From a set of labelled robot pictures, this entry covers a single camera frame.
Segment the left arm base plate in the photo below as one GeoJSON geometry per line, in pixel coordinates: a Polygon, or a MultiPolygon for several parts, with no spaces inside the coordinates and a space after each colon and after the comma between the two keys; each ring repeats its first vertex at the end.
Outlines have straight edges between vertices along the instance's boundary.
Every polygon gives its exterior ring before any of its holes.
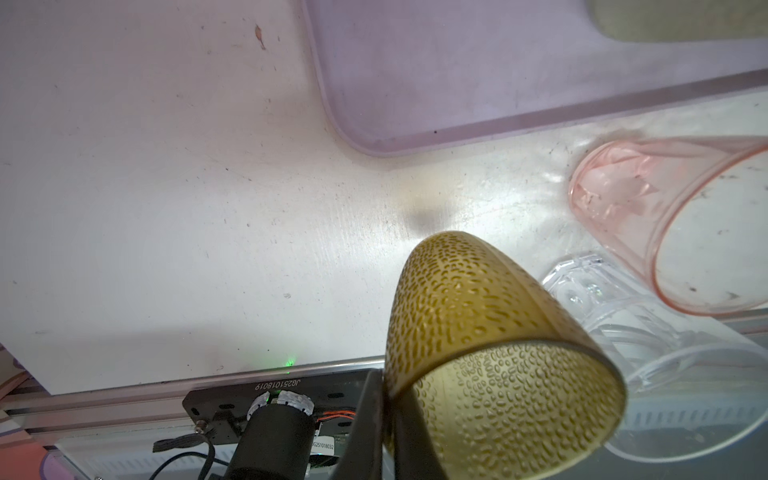
{"type": "Polygon", "coordinates": [[[292,392],[312,403],[312,418],[321,436],[342,437],[351,432],[368,373],[364,369],[194,390],[182,406],[195,424],[205,424],[215,445],[229,445],[241,439],[256,409],[292,392]]]}

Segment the pink cup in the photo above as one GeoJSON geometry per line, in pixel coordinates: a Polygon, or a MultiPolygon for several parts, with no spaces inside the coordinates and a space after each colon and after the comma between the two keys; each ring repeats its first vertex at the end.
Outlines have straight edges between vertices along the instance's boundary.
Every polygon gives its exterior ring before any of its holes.
{"type": "Polygon", "coordinates": [[[579,163],[568,200],[669,307],[715,316],[766,304],[766,137],[615,140],[579,163]]]}

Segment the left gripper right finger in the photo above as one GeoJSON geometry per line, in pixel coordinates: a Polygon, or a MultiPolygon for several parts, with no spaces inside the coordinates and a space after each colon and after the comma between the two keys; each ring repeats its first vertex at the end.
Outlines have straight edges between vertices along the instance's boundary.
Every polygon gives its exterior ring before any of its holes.
{"type": "Polygon", "coordinates": [[[404,391],[391,409],[395,478],[445,480],[413,389],[404,391]]]}

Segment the pale green large cup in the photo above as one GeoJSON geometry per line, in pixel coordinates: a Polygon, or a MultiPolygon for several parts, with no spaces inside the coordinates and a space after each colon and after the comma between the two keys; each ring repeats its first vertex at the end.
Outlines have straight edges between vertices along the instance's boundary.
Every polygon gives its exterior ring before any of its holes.
{"type": "Polygon", "coordinates": [[[670,43],[761,39],[766,0],[588,1],[604,36],[622,42],[670,43]]]}

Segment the amber cup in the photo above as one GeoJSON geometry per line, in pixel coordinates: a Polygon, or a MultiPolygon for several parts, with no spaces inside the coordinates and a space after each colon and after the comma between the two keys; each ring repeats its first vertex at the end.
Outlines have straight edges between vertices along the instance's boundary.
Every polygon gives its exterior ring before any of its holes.
{"type": "Polygon", "coordinates": [[[420,242],[391,309],[389,400],[417,396],[446,479],[544,479],[598,450],[628,402],[601,347],[524,269],[471,234],[420,242]]]}

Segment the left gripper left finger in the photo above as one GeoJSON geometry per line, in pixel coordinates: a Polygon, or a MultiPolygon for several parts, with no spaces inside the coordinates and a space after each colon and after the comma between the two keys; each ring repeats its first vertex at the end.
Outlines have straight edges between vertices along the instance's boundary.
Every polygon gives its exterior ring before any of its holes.
{"type": "Polygon", "coordinates": [[[382,478],[384,387],[381,370],[368,372],[347,447],[332,480],[382,478]]]}

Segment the clear cup front middle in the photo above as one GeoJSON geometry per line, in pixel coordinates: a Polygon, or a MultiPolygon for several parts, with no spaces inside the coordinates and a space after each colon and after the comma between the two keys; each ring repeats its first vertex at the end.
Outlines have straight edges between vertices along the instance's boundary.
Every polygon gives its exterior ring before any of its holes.
{"type": "Polygon", "coordinates": [[[718,320],[663,304],[611,258],[557,263],[544,288],[620,370],[624,417],[606,447],[669,463],[712,454],[767,420],[767,351],[718,320]]]}

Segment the lilac plastic tray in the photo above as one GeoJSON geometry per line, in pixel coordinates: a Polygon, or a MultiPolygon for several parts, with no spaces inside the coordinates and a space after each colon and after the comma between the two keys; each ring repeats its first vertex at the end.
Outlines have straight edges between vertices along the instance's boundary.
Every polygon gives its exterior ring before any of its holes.
{"type": "Polygon", "coordinates": [[[760,90],[765,39],[620,42],[583,1],[307,1],[325,111],[400,156],[760,90]]]}

